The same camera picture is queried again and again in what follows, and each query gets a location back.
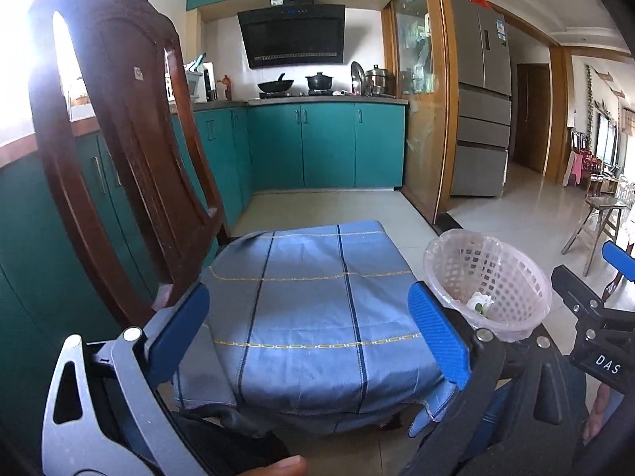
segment black pot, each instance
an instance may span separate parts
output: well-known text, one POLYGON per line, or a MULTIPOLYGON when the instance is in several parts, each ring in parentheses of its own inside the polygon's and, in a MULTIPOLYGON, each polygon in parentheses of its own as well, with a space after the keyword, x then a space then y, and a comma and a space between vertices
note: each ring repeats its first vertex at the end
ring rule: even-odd
POLYGON ((284 73, 278 77, 277 81, 273 82, 260 82, 258 87, 263 93, 282 93, 284 91, 288 91, 289 88, 293 85, 293 81, 283 81, 284 73))
POLYGON ((319 71, 317 75, 307 77, 307 82, 309 82, 309 89, 325 91, 331 89, 333 78, 327 77, 326 75, 323 75, 321 71, 319 71))

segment yellow stitching line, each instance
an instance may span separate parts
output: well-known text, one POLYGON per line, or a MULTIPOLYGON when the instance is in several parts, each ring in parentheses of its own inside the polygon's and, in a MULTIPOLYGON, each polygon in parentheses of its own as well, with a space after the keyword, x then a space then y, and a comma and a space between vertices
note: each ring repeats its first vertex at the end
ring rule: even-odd
POLYGON ((398 272, 386 272, 386 273, 359 273, 359 272, 344 272, 339 273, 337 275, 325 275, 323 277, 271 277, 271 278, 261 278, 261 277, 223 277, 218 275, 212 267, 210 267, 210 271, 212 275, 216 279, 220 279, 221 281, 325 281, 328 279, 339 279, 340 277, 345 277, 347 275, 359 275, 361 277, 387 277, 390 275, 403 275, 406 273, 412 273, 410 270, 401 270, 398 272))
POLYGON ((384 343, 401 342, 402 340, 412 340, 413 338, 421 338, 421 333, 403 334, 401 336, 393 336, 392 338, 384 338, 382 340, 369 340, 364 342, 349 343, 331 343, 319 345, 272 345, 267 343, 247 343, 247 342, 226 342, 225 340, 214 340, 219 345, 230 345, 233 347, 260 347, 263 349, 341 349, 345 347, 357 347, 360 345, 382 345, 384 343))
MULTIPOLYGON (((368 231, 368 232, 358 232, 358 233, 333 233, 333 234, 315 234, 315 233, 293 233, 293 234, 282 234, 280 236, 273 236, 273 238, 278 239, 278 238, 290 238, 291 236, 320 236, 320 237, 326 237, 326 236, 355 236, 355 235, 360 235, 360 234, 385 234, 384 231, 368 231)), ((256 236, 256 238, 269 238, 271 239, 272 236, 256 236)))

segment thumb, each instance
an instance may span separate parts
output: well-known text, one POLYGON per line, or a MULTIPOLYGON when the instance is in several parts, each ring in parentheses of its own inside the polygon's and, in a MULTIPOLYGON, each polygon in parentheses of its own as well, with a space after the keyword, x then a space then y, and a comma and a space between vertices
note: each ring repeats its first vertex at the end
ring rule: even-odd
POLYGON ((307 461, 300 455, 285 458, 268 467, 259 467, 240 476, 305 476, 307 461))

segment pink cloth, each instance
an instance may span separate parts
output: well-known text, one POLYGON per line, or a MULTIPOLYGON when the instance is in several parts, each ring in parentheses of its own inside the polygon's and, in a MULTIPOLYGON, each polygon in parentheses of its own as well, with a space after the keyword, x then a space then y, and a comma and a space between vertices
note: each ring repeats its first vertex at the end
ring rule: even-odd
POLYGON ((582 180, 582 155, 575 154, 571 173, 575 175, 575 184, 580 184, 580 181, 582 180))

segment metal bolt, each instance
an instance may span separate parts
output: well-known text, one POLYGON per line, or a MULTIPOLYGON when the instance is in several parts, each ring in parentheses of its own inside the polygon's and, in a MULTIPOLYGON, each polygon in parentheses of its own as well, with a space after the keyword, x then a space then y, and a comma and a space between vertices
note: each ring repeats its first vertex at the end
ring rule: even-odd
POLYGON ((134 342, 138 340, 140 336, 141 329, 138 327, 128 327, 128 329, 123 332, 123 339, 126 340, 126 342, 134 342))
POLYGON ((64 346, 67 349, 77 347, 81 343, 81 336, 78 334, 71 334, 66 340, 64 340, 64 346))
POLYGON ((492 340, 494 340, 494 333, 491 332, 489 329, 477 329, 476 330, 476 337, 481 342, 486 342, 487 343, 487 342, 491 342, 492 340))
POLYGON ((546 336, 539 336, 536 339, 536 343, 541 349, 548 349, 551 347, 551 341, 546 336))

